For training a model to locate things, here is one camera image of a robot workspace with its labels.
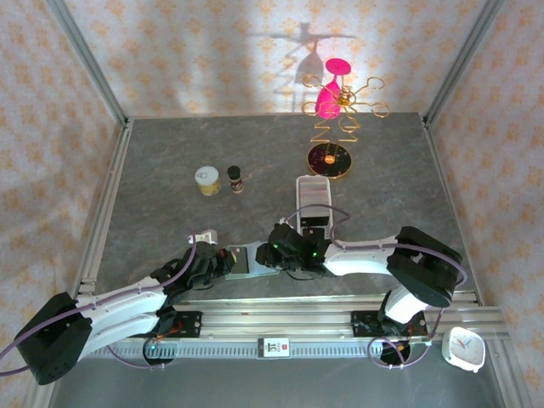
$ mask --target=gold wire sculpture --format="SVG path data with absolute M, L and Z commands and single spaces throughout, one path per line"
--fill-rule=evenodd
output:
M 306 75 L 303 77 L 303 85 L 307 88 L 321 88 L 320 90 L 320 96 L 322 93 L 328 92 L 328 97 L 325 97 L 327 99 L 326 101 L 323 101 L 320 103 L 319 99 L 320 96 L 318 96 L 318 100 L 316 101 L 309 101 L 303 104 L 303 114 L 306 116 L 320 116 L 323 119 L 323 121 L 316 123 L 314 125 L 314 129 L 320 130 L 319 134 L 315 135 L 310 141 L 311 142 L 320 142 L 320 143 L 329 143 L 329 139 L 322 139 L 322 137 L 330 132 L 331 126 L 328 124 L 328 122 L 331 119 L 338 119 L 338 127 L 340 130 L 344 133 L 347 133 L 349 135 L 348 139 L 339 139 L 340 142 L 356 142 L 359 139 L 353 135 L 353 133 L 360 129 L 360 123 L 353 117 L 354 113 L 358 113 L 355 109 L 357 106 L 368 106 L 371 108 L 371 113 L 374 114 L 374 116 L 384 118 L 389 115 L 390 110 L 389 107 L 383 103 L 383 102 L 359 102 L 357 100 L 357 94 L 362 91 L 363 89 L 370 89 L 371 91 L 375 91 L 378 89 L 382 89 L 385 86 L 385 81 L 380 78 L 379 76 L 369 76 L 366 79 L 366 84 L 357 89 L 356 91 L 352 90 L 352 87 L 349 85 L 344 84 L 343 77 L 344 75 L 340 76 L 341 86 L 338 87 L 336 84 L 336 74 L 335 79 L 327 84 L 323 85 L 320 83 L 320 79 L 315 75 Z M 378 81 L 379 85 L 371 88 L 371 82 Z M 314 105 L 313 111 L 310 111 L 309 106 Z

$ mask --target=round base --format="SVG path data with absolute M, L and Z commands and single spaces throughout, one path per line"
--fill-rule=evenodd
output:
M 308 153 L 309 169 L 320 176 L 338 179 L 351 168 L 351 155 L 337 143 L 321 143 Z

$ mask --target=floral wallpaper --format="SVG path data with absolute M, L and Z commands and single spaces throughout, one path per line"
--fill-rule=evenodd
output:
M 0 42 L 3 349 L 51 296 L 71 289 L 116 123 L 45 1 L 1 2 Z M 22 365 L 14 351 L 0 371 Z M 22 406 L 31 379 L 2 378 L 0 406 Z
M 366 100 L 424 113 L 484 3 L 68 0 L 129 116 L 299 112 L 332 57 L 356 88 L 385 80 Z
M 544 406 L 544 8 L 506 2 L 434 131 L 484 297 Z

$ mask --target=gray tabletop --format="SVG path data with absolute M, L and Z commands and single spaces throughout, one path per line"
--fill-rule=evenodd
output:
M 353 166 L 331 182 L 333 205 L 352 214 L 337 237 L 375 240 L 413 225 L 466 259 L 419 116 L 359 114 L 357 119 L 359 141 L 344 144 Z M 216 230 L 221 247 L 265 241 L 274 223 L 296 208 L 295 181 L 310 174 L 306 156 L 315 122 L 303 115 L 136 120 L 96 293 L 134 283 L 183 254 L 189 228 Z M 339 136 L 336 129 L 331 139 Z M 196 186 L 195 171 L 205 165 L 220 173 L 222 189 L 215 196 L 202 195 Z M 239 195 L 228 184 L 231 165 L 241 168 Z M 281 274 L 222 278 L 213 289 L 192 291 L 187 299 L 381 294 L 395 286 L 385 275 L 301 282 Z M 473 279 L 462 289 L 473 290 Z
M 195 359 L 150 372 L 91 356 L 57 382 L 49 405 L 75 406 L 501 408 L 504 402 L 491 361 L 477 374 L 463 371 L 444 361 L 438 344 L 416 365 L 392 371 L 368 359 Z

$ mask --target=metal bracket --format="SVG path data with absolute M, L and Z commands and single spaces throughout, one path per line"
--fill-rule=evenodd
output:
M 351 312 L 351 328 L 354 337 L 390 337 L 394 333 L 384 331 L 377 325 L 379 311 L 377 310 L 355 310 Z M 418 312 L 413 315 L 410 322 L 400 330 L 402 337 L 410 338 L 414 334 L 428 336 L 425 314 Z
M 180 326 L 175 333 L 167 334 L 164 338 L 198 338 L 201 335 L 202 312 L 184 310 L 178 311 L 173 318 L 172 327 Z M 149 337 L 148 334 L 139 334 L 134 337 Z

